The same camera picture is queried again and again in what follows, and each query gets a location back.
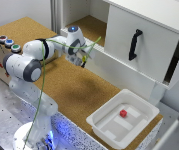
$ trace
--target open cabinet compartment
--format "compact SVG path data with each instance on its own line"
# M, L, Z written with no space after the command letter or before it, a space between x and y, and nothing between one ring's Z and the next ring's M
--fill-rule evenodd
M81 28L84 37L96 41L102 37L99 45L104 47L109 4L103 0L62 0L61 31L71 25Z

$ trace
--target brown desk surface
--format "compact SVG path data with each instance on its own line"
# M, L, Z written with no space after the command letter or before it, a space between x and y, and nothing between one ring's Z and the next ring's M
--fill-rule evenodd
M0 35L7 35L16 43L24 45L28 41L51 37L55 33L26 17L0 27ZM35 84L41 88L42 76ZM89 70L72 65L62 56L46 65L44 92L58 103L61 113L108 149L112 149L93 133L86 118L120 92L120 89ZM161 119L162 115L159 114L126 150L135 149Z

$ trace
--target black handle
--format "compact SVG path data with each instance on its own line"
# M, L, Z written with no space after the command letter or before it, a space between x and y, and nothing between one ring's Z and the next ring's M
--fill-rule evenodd
M139 29L136 30L136 33L133 35L132 42L131 42L131 48L129 52L129 60L133 60L134 58L137 57L137 55L134 53L136 49L136 44L137 44L137 37L142 34L142 31Z

